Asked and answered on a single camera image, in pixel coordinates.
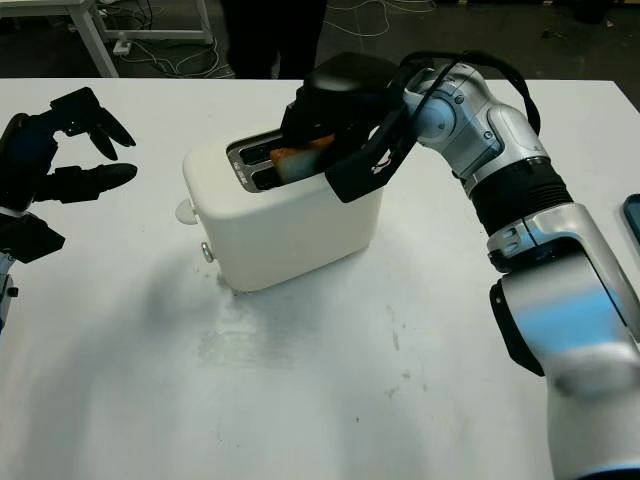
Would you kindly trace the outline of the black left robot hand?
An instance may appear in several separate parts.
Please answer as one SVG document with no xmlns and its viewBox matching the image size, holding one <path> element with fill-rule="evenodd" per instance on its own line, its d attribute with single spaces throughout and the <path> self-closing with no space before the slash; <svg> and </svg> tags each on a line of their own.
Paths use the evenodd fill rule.
<svg viewBox="0 0 640 480">
<path fill-rule="evenodd" d="M 77 165 L 52 169 L 58 132 L 68 137 L 86 134 L 113 163 L 92 169 Z M 34 202 L 93 201 L 130 182 L 138 169 L 118 162 L 115 144 L 134 147 L 136 142 L 89 87 L 51 101 L 50 109 L 41 114 L 14 115 L 1 136 L 1 206 L 23 212 Z"/>
</svg>

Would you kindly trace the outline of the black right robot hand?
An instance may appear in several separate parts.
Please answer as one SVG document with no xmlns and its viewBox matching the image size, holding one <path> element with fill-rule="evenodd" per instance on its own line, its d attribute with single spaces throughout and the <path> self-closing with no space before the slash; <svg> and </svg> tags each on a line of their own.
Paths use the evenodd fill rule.
<svg viewBox="0 0 640 480">
<path fill-rule="evenodd" d="M 390 108 L 388 86 L 397 68 L 389 60 L 353 52 L 315 67 L 285 108 L 283 145 L 298 148 L 331 136 L 316 160 L 318 172 L 359 150 Z"/>
</svg>

